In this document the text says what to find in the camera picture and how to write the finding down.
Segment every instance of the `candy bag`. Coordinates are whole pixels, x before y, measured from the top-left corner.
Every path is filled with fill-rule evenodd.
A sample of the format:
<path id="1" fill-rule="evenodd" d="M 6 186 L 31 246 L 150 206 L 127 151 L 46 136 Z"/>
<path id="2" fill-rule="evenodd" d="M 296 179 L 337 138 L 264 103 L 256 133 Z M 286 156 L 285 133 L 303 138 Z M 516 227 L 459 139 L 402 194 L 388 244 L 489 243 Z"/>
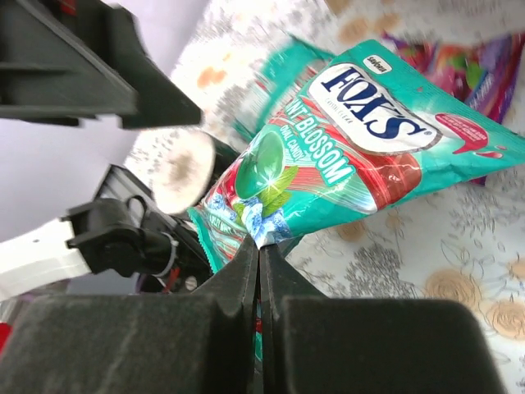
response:
<path id="1" fill-rule="evenodd" d="M 507 34 L 472 47 L 409 44 L 388 34 L 384 38 L 432 84 L 493 121 L 504 120 L 514 96 L 525 34 Z M 472 181 L 485 185 L 485 177 Z"/>
<path id="2" fill-rule="evenodd" d="M 310 78 L 334 57 L 300 39 L 274 52 L 255 76 L 255 81 L 235 115 L 234 128 L 247 142 L 288 103 Z"/>
<path id="3" fill-rule="evenodd" d="M 336 57 L 189 214 L 213 269 L 525 163 L 525 140 L 435 87 L 378 42 Z"/>

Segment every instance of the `mint leaf illustration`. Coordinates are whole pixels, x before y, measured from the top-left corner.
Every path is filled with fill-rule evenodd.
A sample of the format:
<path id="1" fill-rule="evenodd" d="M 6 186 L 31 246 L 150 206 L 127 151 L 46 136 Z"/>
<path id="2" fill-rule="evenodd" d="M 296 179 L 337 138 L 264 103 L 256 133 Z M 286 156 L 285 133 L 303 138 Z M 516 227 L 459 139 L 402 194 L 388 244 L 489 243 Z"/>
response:
<path id="1" fill-rule="evenodd" d="M 288 191 L 283 191 L 278 195 L 269 205 L 264 205 L 262 209 L 262 217 L 265 218 L 274 213 L 277 209 L 281 208 L 292 196 Z"/>
<path id="2" fill-rule="evenodd" d="M 467 85 L 470 89 L 476 89 L 477 84 L 483 76 L 483 69 L 477 63 L 471 63 L 467 69 Z"/>
<path id="3" fill-rule="evenodd" d="M 240 224 L 241 226 L 243 224 L 243 221 L 241 218 L 243 217 L 243 212 L 245 208 L 246 207 L 243 204 L 240 204 L 240 203 L 233 204 L 233 210 L 237 213 L 237 218 L 235 218 L 235 223 Z"/>
<path id="4" fill-rule="evenodd" d="M 298 171 L 299 167 L 297 166 L 286 168 L 277 181 L 259 193 L 258 197 L 262 206 L 267 207 L 278 195 L 281 195 L 291 185 Z"/>

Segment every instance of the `flower pattern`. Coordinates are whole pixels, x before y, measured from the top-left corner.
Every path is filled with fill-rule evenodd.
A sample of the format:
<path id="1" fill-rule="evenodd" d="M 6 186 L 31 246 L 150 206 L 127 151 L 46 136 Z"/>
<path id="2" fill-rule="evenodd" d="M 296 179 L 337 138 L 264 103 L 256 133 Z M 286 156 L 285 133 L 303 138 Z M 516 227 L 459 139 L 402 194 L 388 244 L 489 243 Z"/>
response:
<path id="1" fill-rule="evenodd" d="M 211 0 L 172 72 L 203 110 L 200 126 L 141 133 L 126 160 L 146 185 L 184 133 L 206 131 L 239 151 L 235 110 L 268 54 L 293 33 L 340 53 L 388 30 L 408 41 L 470 44 L 523 29 L 522 0 Z M 525 135 L 518 78 L 505 119 Z M 431 297 L 474 313 L 509 393 L 525 394 L 525 166 L 458 185 L 364 221 L 305 236 L 287 257 L 334 297 Z"/>

